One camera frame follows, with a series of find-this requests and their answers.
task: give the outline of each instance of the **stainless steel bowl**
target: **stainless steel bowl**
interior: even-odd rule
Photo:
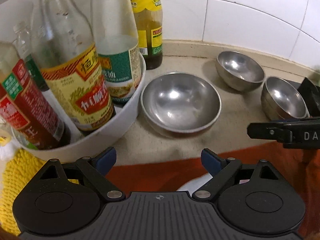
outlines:
[[[306,104],[300,93],[287,81],[278,77],[266,79],[261,94],[261,105],[271,120],[308,116]]]
[[[258,88],[266,76],[257,62],[236,51],[220,53],[216,60],[216,68],[224,82],[238,91]]]
[[[141,93],[149,124],[159,133],[191,134],[218,119],[221,99],[207,81],[188,73],[168,73],[152,80]]]

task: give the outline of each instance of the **sauce bottle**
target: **sauce bottle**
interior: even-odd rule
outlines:
[[[138,32],[130,0],[91,0],[102,71],[115,104],[124,105],[141,80]]]
[[[84,134],[116,114],[90,24],[73,0],[31,0],[32,57],[56,99]]]
[[[0,115],[39,150],[70,143],[70,131],[30,77],[11,43],[0,42]]]
[[[19,22],[13,27],[14,32],[17,35],[16,48],[20,57],[24,60],[26,67],[29,70],[31,78],[36,83],[37,87],[41,91],[49,90],[45,80],[43,79],[39,68],[31,57],[31,47],[30,47],[30,33],[27,29],[27,25],[24,21]]]
[[[139,48],[147,70],[162,63],[162,6],[160,0],[131,0],[139,34]]]

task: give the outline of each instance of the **bottle cap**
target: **bottle cap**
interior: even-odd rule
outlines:
[[[26,22],[25,21],[21,21],[19,23],[17,23],[14,27],[13,27],[13,31],[15,33],[17,33],[18,31],[25,29],[27,27]]]

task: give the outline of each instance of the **green bottle label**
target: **green bottle label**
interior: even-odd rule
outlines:
[[[13,100],[15,100],[17,95],[23,90],[13,73],[10,73],[10,75],[7,76],[7,78],[2,82],[2,86]]]
[[[45,85],[45,81],[31,55],[26,57],[25,62],[31,78],[35,81],[38,88],[42,88]]]
[[[119,54],[99,54],[105,80],[114,103],[126,103],[141,79],[138,44]]]

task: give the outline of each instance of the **kitchen countertop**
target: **kitchen countertop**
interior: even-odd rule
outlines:
[[[255,91],[241,94],[228,87],[218,76],[212,58],[221,50],[234,49],[226,45],[193,44],[192,42],[166,41],[162,65],[147,71],[146,81],[149,82],[158,75],[167,72],[187,72],[196,74],[211,82],[222,101],[222,111],[217,122],[201,135],[189,138],[166,138],[156,133],[146,122],[142,113],[137,120],[119,139],[114,147],[117,150],[116,165],[137,163],[166,162],[178,159],[200,157],[203,148],[209,148],[216,153],[237,150],[245,147],[266,143],[265,140],[250,139],[246,127],[250,122],[267,122],[262,111],[260,95],[262,87]],[[263,66],[267,76],[278,76],[288,80],[302,82],[303,75],[312,72],[303,66],[254,51],[245,51]],[[200,57],[185,57],[185,54],[195,54]],[[0,161],[0,181],[6,162]]]

